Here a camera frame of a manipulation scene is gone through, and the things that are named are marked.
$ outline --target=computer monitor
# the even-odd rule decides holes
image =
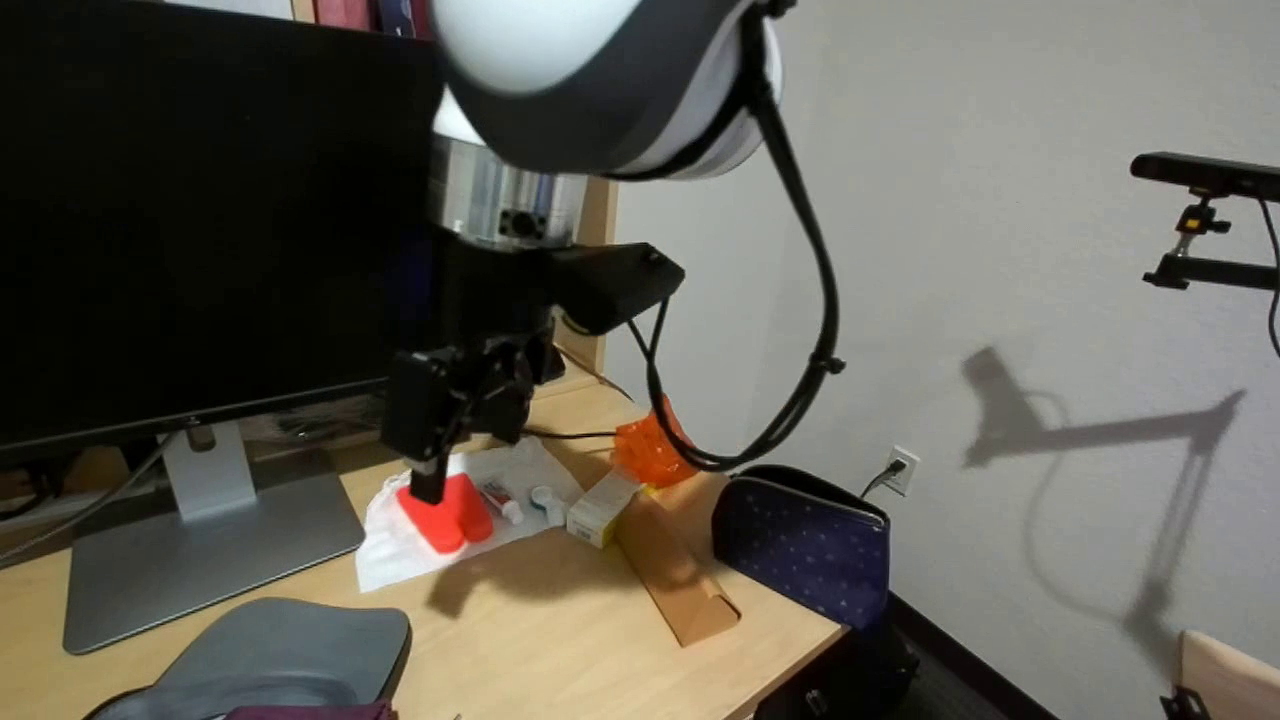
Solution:
[[[382,382],[437,100],[410,39],[0,5],[0,462],[175,430],[184,504],[76,539],[67,653],[361,544],[334,476],[253,486],[236,415]]]

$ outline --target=white wall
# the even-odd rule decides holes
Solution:
[[[1280,664],[1266,294],[1146,287],[1186,194],[1128,181],[1152,146],[1280,164],[1280,8],[806,0],[785,47],[852,372],[780,459],[860,486],[916,446],[906,500],[881,495],[895,593],[1061,716],[1158,716],[1178,626]],[[1261,213],[1221,208],[1236,233],[1204,251],[1271,258]],[[693,270],[663,367],[697,435],[737,446],[814,325],[768,159],[623,186],[628,236]],[[607,347],[637,382],[628,336]]]

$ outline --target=black stand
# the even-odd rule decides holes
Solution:
[[[1201,194],[1201,203],[1186,203],[1185,216],[1174,221],[1178,245],[1168,256],[1158,256],[1156,270],[1142,270],[1142,279],[1156,287],[1186,287],[1193,279],[1201,279],[1201,285],[1236,285],[1236,287],[1277,292],[1280,266],[1186,256],[1197,236],[1228,233],[1228,227],[1230,227],[1228,221],[1216,221],[1216,208],[1207,203],[1207,194]]]

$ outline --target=black bag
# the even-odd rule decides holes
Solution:
[[[888,517],[798,467],[728,476],[713,510],[713,553],[737,571],[852,626],[888,611]]]
[[[713,553],[848,626],[754,720],[881,720],[902,698],[916,656],[890,626],[888,517],[876,504],[798,467],[758,462],[719,492]]]

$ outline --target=monitor stand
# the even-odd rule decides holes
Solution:
[[[178,510],[76,537],[65,647],[121,644],[350,553],[362,531],[330,467],[253,480],[240,422],[163,446]]]

